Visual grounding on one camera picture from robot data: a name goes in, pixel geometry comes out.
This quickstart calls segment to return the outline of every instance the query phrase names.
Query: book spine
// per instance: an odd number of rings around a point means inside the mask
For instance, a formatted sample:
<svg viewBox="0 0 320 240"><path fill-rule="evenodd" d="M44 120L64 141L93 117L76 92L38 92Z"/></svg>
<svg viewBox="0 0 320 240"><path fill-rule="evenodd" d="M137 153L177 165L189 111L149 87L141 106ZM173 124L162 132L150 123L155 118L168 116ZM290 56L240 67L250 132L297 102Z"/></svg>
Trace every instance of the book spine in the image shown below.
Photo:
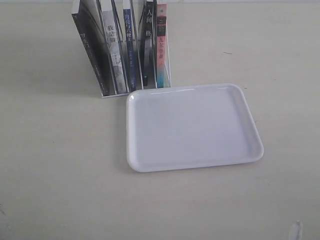
<svg viewBox="0 0 320 240"><path fill-rule="evenodd" d="M156 6L156 84L163 88L165 83L165 59L166 59L166 24L167 4Z"/></svg>
<svg viewBox="0 0 320 240"><path fill-rule="evenodd" d="M131 9L123 9L123 18L125 26L125 39L126 39L126 49L128 54L129 62L129 82L131 92L136 90L137 84L137 73L136 73L136 60L134 53L134 42L133 42L133 31L132 31L132 16Z"/></svg>
<svg viewBox="0 0 320 240"><path fill-rule="evenodd" d="M109 51L111 55L111 61L113 65L114 77L116 81L116 88L119 94L124 94L127 92L126 80L124 76L123 64L120 54L120 48L117 32L116 23L114 18L114 12L112 10L102 12L106 40L109 45Z"/></svg>
<svg viewBox="0 0 320 240"><path fill-rule="evenodd" d="M143 85L148 85L150 68L150 53L152 49L152 32L153 32L153 15L154 15L154 2L146 1L145 7L145 30L144 30L144 57L143 57Z"/></svg>
<svg viewBox="0 0 320 240"><path fill-rule="evenodd" d="M73 18L75 26L76 26L76 28L78 30L78 33L80 35L81 41L83 43L84 49L86 51L86 54L87 54L87 56L89 58L89 61L91 63L93 71L95 73L95 76L96 76L96 78L97 78L97 80L99 82L101 93L102 93L103 96L108 96L109 95L109 89L104 84L105 80L102 77L102 73L101 73L101 70L99 68L97 59L95 58L93 49L90 46L90 44L88 42L88 39L87 39L87 36L86 36L86 34L85 34L85 32L84 32L84 30L82 28L82 25L81 25L81 23L80 23L80 21L78 19L78 14L72 14L72 18Z"/></svg>

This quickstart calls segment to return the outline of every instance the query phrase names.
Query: black book spine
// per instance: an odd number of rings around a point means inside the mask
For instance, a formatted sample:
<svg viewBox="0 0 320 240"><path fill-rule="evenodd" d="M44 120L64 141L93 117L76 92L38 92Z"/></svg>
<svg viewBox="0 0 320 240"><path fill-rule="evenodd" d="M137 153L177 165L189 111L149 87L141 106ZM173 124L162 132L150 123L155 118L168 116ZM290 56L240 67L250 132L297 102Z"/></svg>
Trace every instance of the black book spine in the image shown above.
<svg viewBox="0 0 320 240"><path fill-rule="evenodd" d="M93 48L90 46L90 43L89 43L88 38L86 36L86 33L82 28L82 24L78 19L78 14L72 14L72 18L73 18L75 26L79 32L84 49L86 51L86 54L88 55L88 58L90 60L92 68L94 70L95 76L99 82L101 93L103 96L108 96L109 95L108 87L105 86L105 84L104 84L105 80L102 77L102 73L101 73L101 70L100 70L99 65L97 63L97 59L95 58Z"/></svg>

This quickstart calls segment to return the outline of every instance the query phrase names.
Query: plastic tray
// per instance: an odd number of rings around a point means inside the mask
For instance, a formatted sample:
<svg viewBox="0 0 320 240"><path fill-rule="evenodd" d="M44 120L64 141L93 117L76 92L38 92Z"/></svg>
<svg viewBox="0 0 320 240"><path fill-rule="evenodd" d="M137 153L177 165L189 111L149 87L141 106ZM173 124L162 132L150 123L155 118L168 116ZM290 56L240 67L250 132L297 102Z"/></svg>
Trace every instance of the plastic tray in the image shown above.
<svg viewBox="0 0 320 240"><path fill-rule="evenodd" d="M264 153L233 84L138 90L126 111L127 161L138 172L249 163Z"/></svg>

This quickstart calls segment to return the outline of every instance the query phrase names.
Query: white table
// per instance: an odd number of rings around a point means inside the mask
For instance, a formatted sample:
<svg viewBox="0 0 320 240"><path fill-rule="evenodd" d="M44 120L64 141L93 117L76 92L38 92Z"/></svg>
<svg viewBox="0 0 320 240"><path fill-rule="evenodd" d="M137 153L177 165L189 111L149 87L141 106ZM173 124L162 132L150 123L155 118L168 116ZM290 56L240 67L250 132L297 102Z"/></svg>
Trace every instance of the white table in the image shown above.
<svg viewBox="0 0 320 240"><path fill-rule="evenodd" d="M0 204L30 240L320 237L320 3L172 4L173 86L242 87L261 161L136 173L71 4L0 5Z"/></svg>

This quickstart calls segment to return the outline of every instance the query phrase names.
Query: white book spine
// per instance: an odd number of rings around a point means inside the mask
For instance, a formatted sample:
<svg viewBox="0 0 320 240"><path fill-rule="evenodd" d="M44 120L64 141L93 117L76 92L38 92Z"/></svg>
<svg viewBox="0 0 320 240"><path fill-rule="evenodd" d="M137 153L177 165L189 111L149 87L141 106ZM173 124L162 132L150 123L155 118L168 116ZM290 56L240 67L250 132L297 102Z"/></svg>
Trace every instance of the white book spine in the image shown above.
<svg viewBox="0 0 320 240"><path fill-rule="evenodd" d="M119 94L124 94L127 92L126 88L126 80L123 70L123 64L120 54L120 48L118 36L117 36L117 29L115 23L115 16L112 7L111 0L101 0L101 11L102 11L102 18L105 28L106 40L109 45L109 51L112 60L112 66L114 71L114 77L117 86L117 92Z"/></svg>

